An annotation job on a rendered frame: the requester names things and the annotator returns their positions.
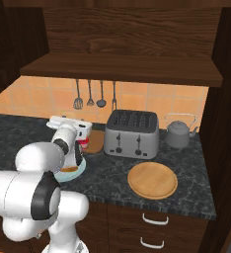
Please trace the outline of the dark wood open cabinet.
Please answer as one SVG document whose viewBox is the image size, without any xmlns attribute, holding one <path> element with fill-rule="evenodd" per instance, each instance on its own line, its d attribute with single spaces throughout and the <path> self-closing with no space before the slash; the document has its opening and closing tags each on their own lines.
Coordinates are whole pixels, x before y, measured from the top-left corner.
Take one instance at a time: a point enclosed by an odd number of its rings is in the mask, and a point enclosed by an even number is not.
<svg viewBox="0 0 231 253">
<path fill-rule="evenodd" d="M 45 8 L 49 53 L 29 76 L 219 87 L 219 8 Z"/>
</svg>

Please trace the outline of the silver four-slot toaster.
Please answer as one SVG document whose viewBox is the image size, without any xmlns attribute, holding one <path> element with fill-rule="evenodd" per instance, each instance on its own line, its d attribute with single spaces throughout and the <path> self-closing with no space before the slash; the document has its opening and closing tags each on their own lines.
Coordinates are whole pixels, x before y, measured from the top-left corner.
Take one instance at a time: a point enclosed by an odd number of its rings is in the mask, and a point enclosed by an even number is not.
<svg viewBox="0 0 231 253">
<path fill-rule="evenodd" d="M 153 112 L 114 110 L 104 138 L 107 155 L 153 159 L 159 150 L 159 121 Z"/>
</svg>

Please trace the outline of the hanging slotted spatula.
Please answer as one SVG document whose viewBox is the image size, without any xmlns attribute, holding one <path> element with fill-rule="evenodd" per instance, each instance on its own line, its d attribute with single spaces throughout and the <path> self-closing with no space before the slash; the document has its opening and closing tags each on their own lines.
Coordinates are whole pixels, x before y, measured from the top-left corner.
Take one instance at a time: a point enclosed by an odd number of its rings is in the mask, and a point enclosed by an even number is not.
<svg viewBox="0 0 231 253">
<path fill-rule="evenodd" d="M 81 110 L 83 108 L 83 100 L 80 97 L 79 80 L 76 80 L 77 97 L 74 100 L 73 107 L 75 110 Z"/>
</svg>

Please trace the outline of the dark wood base cabinet door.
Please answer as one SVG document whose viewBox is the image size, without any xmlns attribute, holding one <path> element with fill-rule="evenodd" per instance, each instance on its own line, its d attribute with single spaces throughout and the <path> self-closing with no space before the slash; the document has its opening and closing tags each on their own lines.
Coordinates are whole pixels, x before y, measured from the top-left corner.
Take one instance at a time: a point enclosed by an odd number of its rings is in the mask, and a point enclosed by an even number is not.
<svg viewBox="0 0 231 253">
<path fill-rule="evenodd" d="M 87 216 L 76 224 L 76 229 L 90 253 L 110 253 L 106 204 L 90 202 Z"/>
</svg>

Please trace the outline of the hanging meat fork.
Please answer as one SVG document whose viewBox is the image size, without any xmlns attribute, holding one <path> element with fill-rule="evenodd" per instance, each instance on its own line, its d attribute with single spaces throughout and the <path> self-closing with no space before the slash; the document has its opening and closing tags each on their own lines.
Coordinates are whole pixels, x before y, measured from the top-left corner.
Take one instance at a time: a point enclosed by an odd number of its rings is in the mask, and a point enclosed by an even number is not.
<svg viewBox="0 0 231 253">
<path fill-rule="evenodd" d="M 113 81 L 112 111 L 116 110 L 116 82 Z"/>
</svg>

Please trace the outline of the light blue plate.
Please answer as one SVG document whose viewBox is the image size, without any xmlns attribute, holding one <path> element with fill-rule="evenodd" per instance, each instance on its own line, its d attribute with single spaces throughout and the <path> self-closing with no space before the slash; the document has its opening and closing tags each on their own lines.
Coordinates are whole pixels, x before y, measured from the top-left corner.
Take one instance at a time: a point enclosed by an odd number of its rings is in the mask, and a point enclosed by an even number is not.
<svg viewBox="0 0 231 253">
<path fill-rule="evenodd" d="M 75 172 L 57 172 L 54 174 L 59 183 L 68 182 L 78 178 L 86 169 L 86 160 L 83 159 Z"/>
</svg>

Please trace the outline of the red and white cupcake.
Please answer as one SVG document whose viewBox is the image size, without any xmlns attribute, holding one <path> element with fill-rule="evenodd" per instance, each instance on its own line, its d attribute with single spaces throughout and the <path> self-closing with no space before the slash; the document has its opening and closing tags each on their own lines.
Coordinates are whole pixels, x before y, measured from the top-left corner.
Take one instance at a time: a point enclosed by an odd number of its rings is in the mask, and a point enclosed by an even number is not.
<svg viewBox="0 0 231 253">
<path fill-rule="evenodd" d="M 81 148 L 82 148 L 83 150 L 86 150 L 86 149 L 88 148 L 89 138 L 86 138 L 86 139 L 79 139 L 78 142 L 79 142 Z"/>
</svg>

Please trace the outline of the grey kettle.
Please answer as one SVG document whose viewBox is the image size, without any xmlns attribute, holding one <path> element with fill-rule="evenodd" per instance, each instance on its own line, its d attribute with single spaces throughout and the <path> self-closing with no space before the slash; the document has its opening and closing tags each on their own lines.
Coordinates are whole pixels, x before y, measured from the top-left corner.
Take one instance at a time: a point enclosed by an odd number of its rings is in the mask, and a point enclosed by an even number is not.
<svg viewBox="0 0 231 253">
<path fill-rule="evenodd" d="M 191 126 L 187 126 L 182 121 L 173 121 L 168 123 L 168 117 L 180 116 L 181 113 L 169 113 L 164 116 L 167 124 L 165 142 L 174 148 L 185 148 L 190 144 L 190 140 L 195 137 L 197 126 L 191 130 Z"/>
</svg>

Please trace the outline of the dark wood drawer front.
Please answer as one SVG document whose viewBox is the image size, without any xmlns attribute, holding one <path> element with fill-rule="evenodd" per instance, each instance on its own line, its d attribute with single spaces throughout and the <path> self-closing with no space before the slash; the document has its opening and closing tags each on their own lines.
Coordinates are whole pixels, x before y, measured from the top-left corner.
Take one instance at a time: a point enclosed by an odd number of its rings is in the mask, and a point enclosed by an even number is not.
<svg viewBox="0 0 231 253">
<path fill-rule="evenodd" d="M 127 207 L 118 207 L 118 217 L 121 221 L 132 222 L 134 224 L 146 225 L 157 229 L 162 230 L 175 230 L 175 231 L 202 231 L 205 230 L 208 221 L 206 219 L 164 213 L 158 211 L 147 211 L 135 208 Z M 146 223 L 142 219 L 142 214 L 145 213 L 145 216 L 152 220 L 165 220 L 166 217 L 169 217 L 169 223 L 165 226 L 153 225 Z"/>
<path fill-rule="evenodd" d="M 140 237 L 143 237 L 146 243 L 156 245 L 164 240 L 165 246 L 160 250 L 146 248 L 140 244 Z M 115 235 L 115 240 L 136 253 L 197 253 L 200 244 L 200 239 L 192 234 L 140 228 L 120 228 Z"/>
</svg>

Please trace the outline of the hanging ladle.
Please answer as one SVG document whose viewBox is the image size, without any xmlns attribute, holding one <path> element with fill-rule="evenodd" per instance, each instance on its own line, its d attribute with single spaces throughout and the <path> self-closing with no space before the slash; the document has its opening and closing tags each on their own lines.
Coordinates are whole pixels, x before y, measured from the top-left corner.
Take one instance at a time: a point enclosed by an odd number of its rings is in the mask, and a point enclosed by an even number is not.
<svg viewBox="0 0 231 253">
<path fill-rule="evenodd" d="M 100 81 L 100 85 L 101 85 L 101 99 L 97 101 L 97 106 L 99 108 L 103 108 L 107 104 L 107 101 L 104 99 L 104 81 L 103 80 Z"/>
</svg>

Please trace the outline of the hanging whisk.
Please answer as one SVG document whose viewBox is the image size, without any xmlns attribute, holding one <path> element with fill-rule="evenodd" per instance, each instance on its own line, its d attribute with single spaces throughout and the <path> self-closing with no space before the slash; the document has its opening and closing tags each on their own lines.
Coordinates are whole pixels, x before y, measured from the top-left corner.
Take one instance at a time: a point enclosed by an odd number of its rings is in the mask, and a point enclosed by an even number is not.
<svg viewBox="0 0 231 253">
<path fill-rule="evenodd" d="M 92 87 L 91 87 L 91 80 L 90 79 L 88 80 L 88 88 L 89 88 L 89 99 L 88 99 L 88 102 L 87 102 L 87 106 L 94 106 L 95 103 L 94 103 L 94 100 L 92 98 Z"/>
</svg>

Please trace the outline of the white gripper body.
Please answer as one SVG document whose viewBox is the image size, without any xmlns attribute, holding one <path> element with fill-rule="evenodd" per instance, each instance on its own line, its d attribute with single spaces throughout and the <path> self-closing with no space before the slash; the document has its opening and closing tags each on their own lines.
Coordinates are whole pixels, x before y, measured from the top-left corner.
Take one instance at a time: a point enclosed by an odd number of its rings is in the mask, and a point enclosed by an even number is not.
<svg viewBox="0 0 231 253">
<path fill-rule="evenodd" d="M 68 119 L 64 117 L 52 116 L 46 125 L 52 129 L 58 129 L 62 124 L 69 124 L 76 129 L 90 129 L 92 124 L 85 121 L 79 121 L 75 119 Z"/>
</svg>

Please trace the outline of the round wooden cutting board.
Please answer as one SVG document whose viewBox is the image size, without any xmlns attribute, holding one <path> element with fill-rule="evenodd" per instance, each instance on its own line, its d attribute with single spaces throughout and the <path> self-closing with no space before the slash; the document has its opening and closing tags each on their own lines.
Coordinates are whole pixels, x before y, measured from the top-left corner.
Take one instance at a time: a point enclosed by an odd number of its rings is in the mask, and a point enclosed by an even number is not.
<svg viewBox="0 0 231 253">
<path fill-rule="evenodd" d="M 176 174 L 157 162 L 143 162 L 133 166 L 128 172 L 127 182 L 135 194 L 148 200 L 166 199 L 178 187 Z"/>
</svg>

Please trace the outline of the brown croissant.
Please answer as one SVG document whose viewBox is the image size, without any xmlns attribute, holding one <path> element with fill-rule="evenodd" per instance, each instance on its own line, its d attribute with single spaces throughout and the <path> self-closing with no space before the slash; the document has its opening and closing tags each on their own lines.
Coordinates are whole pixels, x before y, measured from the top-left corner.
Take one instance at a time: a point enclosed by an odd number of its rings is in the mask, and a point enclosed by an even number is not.
<svg viewBox="0 0 231 253">
<path fill-rule="evenodd" d="M 78 166 L 70 166 L 70 167 L 64 167 L 60 169 L 60 172 L 76 172 L 78 170 Z"/>
</svg>

